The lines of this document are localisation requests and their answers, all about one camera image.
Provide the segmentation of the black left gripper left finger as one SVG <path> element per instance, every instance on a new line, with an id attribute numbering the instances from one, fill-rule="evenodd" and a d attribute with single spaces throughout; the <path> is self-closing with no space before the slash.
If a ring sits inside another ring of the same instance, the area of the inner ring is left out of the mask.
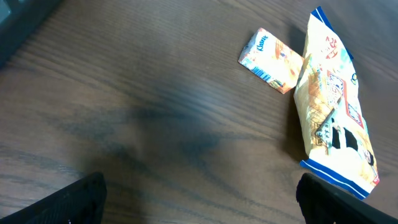
<path id="1" fill-rule="evenodd" d="M 107 189 L 94 172 L 32 205 L 1 219 L 1 224 L 100 224 Z"/>

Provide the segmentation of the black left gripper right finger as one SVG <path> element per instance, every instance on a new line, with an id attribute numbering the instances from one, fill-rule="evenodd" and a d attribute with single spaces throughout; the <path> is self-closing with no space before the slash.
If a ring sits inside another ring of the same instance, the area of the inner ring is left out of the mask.
<path id="1" fill-rule="evenodd" d="M 299 180 L 296 200 L 306 224 L 397 224 L 396 218 L 310 173 Z"/>

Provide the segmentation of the yellow snack bag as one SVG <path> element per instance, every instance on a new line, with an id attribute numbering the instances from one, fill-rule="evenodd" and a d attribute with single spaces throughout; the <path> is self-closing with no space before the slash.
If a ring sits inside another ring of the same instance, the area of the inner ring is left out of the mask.
<path id="1" fill-rule="evenodd" d="M 362 200 L 379 183 L 377 162 L 353 57 L 321 7 L 310 14 L 304 58 L 294 92 L 308 156 L 300 165 Z"/>

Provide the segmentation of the orange Kleenex tissue pack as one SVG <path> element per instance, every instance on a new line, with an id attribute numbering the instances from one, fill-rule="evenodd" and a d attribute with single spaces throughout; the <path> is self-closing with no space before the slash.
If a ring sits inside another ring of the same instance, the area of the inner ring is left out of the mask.
<path id="1" fill-rule="evenodd" d="M 244 46 L 238 62 L 284 94 L 296 86 L 303 57 L 260 28 Z"/>

